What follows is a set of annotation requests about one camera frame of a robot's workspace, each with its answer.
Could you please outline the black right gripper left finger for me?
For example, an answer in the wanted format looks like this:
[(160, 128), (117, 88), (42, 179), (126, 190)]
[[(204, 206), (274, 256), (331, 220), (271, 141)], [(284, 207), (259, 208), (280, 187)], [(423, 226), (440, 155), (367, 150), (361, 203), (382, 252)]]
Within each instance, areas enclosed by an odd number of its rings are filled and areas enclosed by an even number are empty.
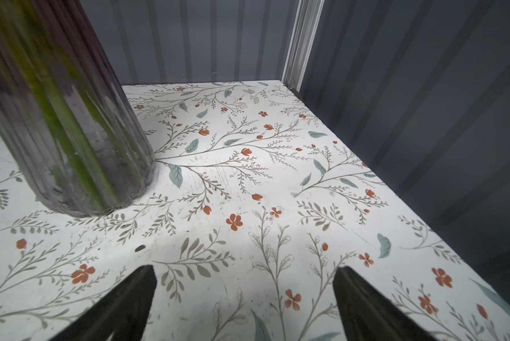
[(141, 340), (157, 279), (152, 265), (133, 271), (53, 340)]

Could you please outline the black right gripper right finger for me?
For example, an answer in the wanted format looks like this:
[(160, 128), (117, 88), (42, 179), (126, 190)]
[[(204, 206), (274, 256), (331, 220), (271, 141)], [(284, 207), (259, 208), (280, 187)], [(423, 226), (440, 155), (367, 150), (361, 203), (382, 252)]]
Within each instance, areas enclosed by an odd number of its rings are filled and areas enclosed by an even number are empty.
[(351, 267), (339, 268), (333, 291), (348, 341), (434, 341)]

